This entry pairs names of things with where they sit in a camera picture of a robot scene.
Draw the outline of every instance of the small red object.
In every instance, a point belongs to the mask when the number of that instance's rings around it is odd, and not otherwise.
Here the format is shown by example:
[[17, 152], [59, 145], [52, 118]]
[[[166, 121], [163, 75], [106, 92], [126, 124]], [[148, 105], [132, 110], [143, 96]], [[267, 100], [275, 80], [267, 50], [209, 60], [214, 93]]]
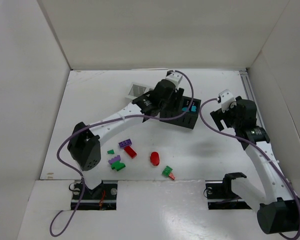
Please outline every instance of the small red object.
[[176, 179], [172, 172], [169, 174], [169, 178], [171, 178], [172, 180]]
[[158, 166], [160, 163], [159, 153], [156, 151], [152, 152], [150, 156], [150, 162], [153, 166]]
[[137, 156], [137, 153], [130, 146], [126, 146], [124, 150], [132, 159]]

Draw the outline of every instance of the cable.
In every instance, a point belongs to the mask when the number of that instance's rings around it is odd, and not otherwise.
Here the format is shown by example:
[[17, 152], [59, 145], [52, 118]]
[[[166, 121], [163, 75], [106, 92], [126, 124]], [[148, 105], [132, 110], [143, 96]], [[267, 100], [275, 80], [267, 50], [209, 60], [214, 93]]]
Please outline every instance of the cable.
[[103, 190], [103, 192], [102, 192], [102, 198], [99, 201], [99, 208], [100, 208], [100, 210], [102, 208], [102, 205], [104, 204], [105, 197], [106, 197], [106, 190]]
[[230, 202], [232, 202], [234, 200], [239, 200], [239, 199], [240, 199], [240, 197], [236, 196], [234, 198], [226, 199], [226, 200], [223, 200], [223, 201], [214, 201], [213, 203], [215, 203], [215, 204], [225, 204], [225, 203], [230, 203]]
[[71, 191], [71, 192], [73, 192], [73, 193], [80, 193], [80, 191], [78, 191], [78, 190], [75, 190], [75, 189], [71, 189], [71, 185], [72, 184], [77, 184], [77, 182], [72, 182], [72, 183], [70, 183], [70, 185], [69, 185], [69, 191]]
[[174, 116], [174, 117], [155, 117], [155, 116], [147, 116], [147, 115], [142, 115], [142, 114], [134, 114], [134, 115], [128, 115], [128, 116], [123, 116], [123, 117], [119, 117], [119, 118], [115, 118], [115, 119], [111, 119], [111, 120], [108, 120], [108, 121], [103, 121], [103, 122], [97, 122], [95, 124], [92, 124], [92, 125], [88, 125], [88, 126], [85, 126], [84, 128], [81, 128], [80, 130], [74, 132], [71, 136], [69, 136], [61, 145], [60, 147], [58, 148], [57, 152], [56, 152], [56, 158], [58, 159], [58, 161], [60, 163], [62, 163], [63, 165], [73, 169], [74, 171], [76, 171], [80, 177], [81, 177], [81, 181], [82, 181], [82, 191], [81, 191], [81, 195], [78, 199], [78, 202], [77, 204], [75, 205], [75, 208], [68, 220], [68, 222], [66, 223], [65, 227], [63, 228], [63, 230], [61, 232], [59, 232], [58, 234], [54, 234], [52, 232], [52, 226], [56, 220], [56, 218], [63, 212], [63, 210], [61, 210], [60, 212], [58, 212], [55, 217], [53, 218], [51, 224], [50, 224], [50, 227], [49, 227], [49, 232], [50, 232], [50, 235], [52, 237], [59, 237], [61, 234], [63, 234], [65, 232], [65, 230], [67, 229], [67, 227], [69, 226], [72, 218], [74, 217], [79, 205], [80, 205], [80, 202], [84, 196], [84, 193], [85, 193], [85, 189], [86, 189], [86, 183], [85, 183], [85, 177], [84, 175], [81, 173], [81, 171], [77, 168], [75, 168], [74, 166], [70, 165], [69, 163], [63, 161], [60, 157], [60, 152], [61, 150], [64, 148], [64, 146], [72, 139], [74, 138], [75, 136], [77, 136], [78, 134], [82, 133], [82, 132], [85, 132], [87, 131], [88, 129], [91, 129], [91, 128], [94, 128], [94, 127], [97, 127], [97, 126], [100, 126], [100, 125], [103, 125], [103, 124], [110, 124], [110, 123], [114, 123], [114, 122], [117, 122], [117, 121], [121, 121], [122, 119], [129, 119], [129, 118], [145, 118], [145, 119], [155, 119], [155, 120], [161, 120], [161, 121], [171, 121], [171, 120], [175, 120], [175, 119], [178, 119], [178, 118], [181, 118], [183, 115], [185, 115], [189, 110], [190, 108], [192, 107], [192, 103], [194, 101], [194, 87], [190, 81], [190, 79], [188, 78], [188, 76], [186, 74], [184, 74], [182, 71], [179, 71], [179, 70], [174, 70], [174, 72], [176, 73], [179, 73], [181, 75], [183, 75], [185, 77], [185, 79], [188, 81], [189, 85], [190, 85], [190, 88], [191, 88], [191, 100], [190, 100], [190, 103], [189, 103], [189, 106], [187, 107], [186, 111], [184, 111], [183, 113], [181, 113], [180, 115], [178, 116]]
[[294, 237], [287, 237], [285, 235], [283, 235], [282, 233], [279, 233], [283, 238], [287, 239], [287, 240], [297, 240], [299, 237], [300, 237], [300, 202], [299, 202], [299, 199], [294, 191], [294, 188], [292, 187], [292, 185], [288, 182], [288, 180], [286, 179], [286, 177], [283, 175], [283, 173], [276, 167], [276, 165], [271, 161], [271, 159], [268, 157], [268, 155], [260, 148], [258, 147], [256, 144], [254, 144], [253, 142], [247, 140], [247, 139], [244, 139], [242, 137], [239, 137], [239, 136], [234, 136], [234, 135], [231, 135], [231, 134], [227, 134], [227, 133], [224, 133], [224, 132], [221, 132], [217, 129], [214, 129], [212, 126], [210, 126], [204, 119], [203, 115], [202, 115], [202, 108], [204, 107], [204, 105], [206, 105], [207, 103], [209, 102], [212, 102], [212, 101], [218, 101], [218, 98], [212, 98], [212, 99], [209, 99], [207, 101], [205, 101], [201, 106], [200, 106], [200, 110], [199, 110], [199, 114], [200, 114], [200, 118], [201, 120], [203, 121], [203, 123], [209, 128], [211, 129], [212, 131], [218, 133], [218, 134], [221, 134], [221, 135], [224, 135], [224, 136], [227, 136], [227, 137], [230, 137], [230, 138], [233, 138], [233, 139], [237, 139], [237, 140], [240, 140], [241, 142], [245, 142], [251, 146], [253, 146], [254, 148], [256, 148], [264, 157], [265, 159], [269, 162], [269, 164], [273, 167], [273, 169], [275, 170], [275, 172], [279, 175], [279, 177], [284, 181], [285, 185], [288, 187], [289, 191], [291, 192], [292, 196], [293, 196], [293, 199], [295, 200], [295, 203], [296, 203], [296, 207], [297, 207], [297, 210], [298, 210], [298, 214], [299, 214], [299, 228], [298, 228], [298, 232], [296, 233], [296, 235]]

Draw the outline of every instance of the purple block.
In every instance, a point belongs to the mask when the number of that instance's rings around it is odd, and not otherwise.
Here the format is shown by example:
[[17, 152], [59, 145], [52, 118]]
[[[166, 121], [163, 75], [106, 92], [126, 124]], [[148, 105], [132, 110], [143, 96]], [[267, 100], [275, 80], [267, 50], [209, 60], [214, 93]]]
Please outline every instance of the purple block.
[[120, 162], [120, 161], [121, 161], [121, 157], [120, 157], [120, 155], [118, 155], [118, 156], [115, 156], [114, 158], [110, 159], [108, 161], [108, 163], [111, 165], [111, 164], [113, 164], [115, 162]]
[[131, 145], [132, 145], [132, 142], [131, 142], [130, 138], [125, 141], [119, 142], [119, 146], [121, 149], [124, 149], [125, 147], [131, 146]]

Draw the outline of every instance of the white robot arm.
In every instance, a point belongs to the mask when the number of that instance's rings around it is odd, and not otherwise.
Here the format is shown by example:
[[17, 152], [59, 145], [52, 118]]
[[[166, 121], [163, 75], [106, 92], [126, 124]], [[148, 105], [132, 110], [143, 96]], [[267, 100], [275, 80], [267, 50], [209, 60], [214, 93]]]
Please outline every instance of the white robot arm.
[[[91, 127], [71, 138], [67, 149], [82, 173], [98, 165], [101, 160], [101, 146], [113, 136], [157, 116], [165, 108], [178, 108], [184, 93], [184, 89], [179, 88], [182, 78], [182, 74], [168, 71], [165, 79], [159, 81], [154, 90], [137, 97], [122, 110], [99, 121], [107, 124]], [[80, 122], [73, 132], [86, 127], [87, 125]]]
[[[212, 192], [214, 189], [218, 191], [219, 197], [223, 195], [225, 199], [242, 198], [257, 213], [258, 223], [266, 234], [297, 231], [300, 218], [292, 194], [294, 191], [291, 192], [286, 184], [288, 182], [283, 178], [284, 175], [274, 157], [266, 130], [257, 126], [256, 104], [240, 96], [234, 98], [229, 90], [219, 94], [218, 102], [221, 103], [221, 108], [211, 112], [210, 115], [219, 131], [224, 129], [221, 121], [228, 128], [234, 128], [235, 138], [239, 140], [243, 150], [252, 160], [264, 193], [252, 185], [241, 172], [228, 173], [222, 183], [208, 183], [206, 186]], [[266, 159], [255, 145], [269, 159]]]

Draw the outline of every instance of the green lego brick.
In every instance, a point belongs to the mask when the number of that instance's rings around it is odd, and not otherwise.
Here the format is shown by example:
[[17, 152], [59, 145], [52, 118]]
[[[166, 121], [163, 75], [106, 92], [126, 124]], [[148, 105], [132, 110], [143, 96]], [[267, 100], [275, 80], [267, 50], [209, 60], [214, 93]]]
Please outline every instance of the green lego brick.
[[172, 168], [169, 166], [166, 166], [165, 169], [162, 172], [162, 175], [169, 177], [169, 174], [172, 172]]
[[120, 171], [121, 169], [124, 169], [126, 165], [122, 162], [116, 161], [111, 164], [111, 169], [115, 169], [117, 171]]

